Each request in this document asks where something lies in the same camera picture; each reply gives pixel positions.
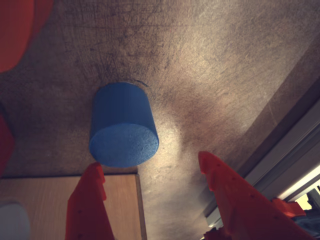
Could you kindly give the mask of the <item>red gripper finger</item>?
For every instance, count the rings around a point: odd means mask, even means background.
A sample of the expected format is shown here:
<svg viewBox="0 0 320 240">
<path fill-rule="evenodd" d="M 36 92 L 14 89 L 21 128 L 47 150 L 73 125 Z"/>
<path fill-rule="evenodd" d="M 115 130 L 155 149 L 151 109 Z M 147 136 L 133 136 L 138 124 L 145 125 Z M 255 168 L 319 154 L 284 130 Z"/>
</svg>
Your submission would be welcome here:
<svg viewBox="0 0 320 240">
<path fill-rule="evenodd" d="M 200 171 L 214 193 L 223 226 L 206 240 L 312 240 L 293 217 L 306 216 L 297 202 L 268 200 L 237 172 L 207 151 L 198 153 Z"/>
<path fill-rule="evenodd" d="M 100 163 L 90 164 L 67 202 L 66 240 L 113 240 L 104 201 L 105 177 Z"/>
</svg>

